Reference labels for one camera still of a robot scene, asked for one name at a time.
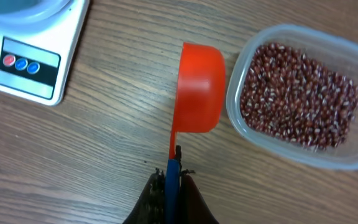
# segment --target clear plastic container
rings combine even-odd
[[[309,58],[315,58],[329,69],[351,77],[358,85],[358,44],[296,25],[283,24],[264,29],[248,41],[234,66],[226,99],[227,113],[234,128],[248,141],[294,161],[325,169],[357,170],[358,109],[356,119],[350,125],[346,143],[335,149],[328,148],[327,151],[307,151],[258,133],[246,125],[239,107],[241,91],[256,48],[267,42],[279,42],[299,48]]]

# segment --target adzuki bean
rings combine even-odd
[[[240,100],[250,128],[314,151],[346,141],[357,107],[353,80],[274,42],[255,51]]]

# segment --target wood grain surface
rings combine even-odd
[[[228,81],[244,44],[280,23],[358,43],[358,0],[93,1],[61,104],[0,93],[0,223],[121,223],[166,166],[182,43],[218,48]],[[358,171],[269,153],[226,112],[178,144],[220,223],[358,223]]]

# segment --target blue button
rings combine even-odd
[[[15,68],[18,69],[19,71],[25,70],[25,68],[27,68],[28,64],[29,64],[29,62],[27,61],[27,59],[20,58],[16,61]]]
[[[37,73],[40,70],[40,64],[38,62],[32,62],[30,63],[30,65],[27,67],[27,71],[33,75],[35,73]]]

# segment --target button panel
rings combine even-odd
[[[59,64],[59,54],[4,38],[0,85],[49,100],[57,82]]]

